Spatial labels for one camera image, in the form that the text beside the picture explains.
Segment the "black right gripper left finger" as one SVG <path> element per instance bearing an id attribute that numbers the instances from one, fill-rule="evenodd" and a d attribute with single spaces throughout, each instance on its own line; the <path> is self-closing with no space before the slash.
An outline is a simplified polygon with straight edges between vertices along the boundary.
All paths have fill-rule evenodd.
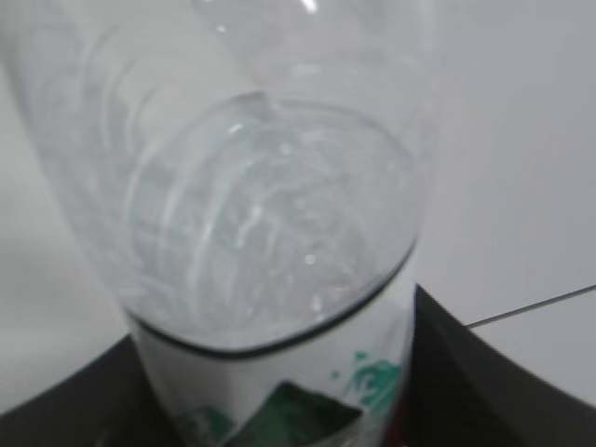
<path id="1" fill-rule="evenodd" d="M 170 446 L 129 337 L 50 390 L 1 415 L 3 446 Z"/>

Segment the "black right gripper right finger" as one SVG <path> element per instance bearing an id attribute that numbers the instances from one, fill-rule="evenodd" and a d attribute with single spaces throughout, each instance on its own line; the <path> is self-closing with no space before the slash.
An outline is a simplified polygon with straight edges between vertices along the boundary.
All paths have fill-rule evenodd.
<path id="1" fill-rule="evenodd" d="M 498 353 L 423 288 L 415 310 L 408 445 L 594 445 L 594 407 Z"/>

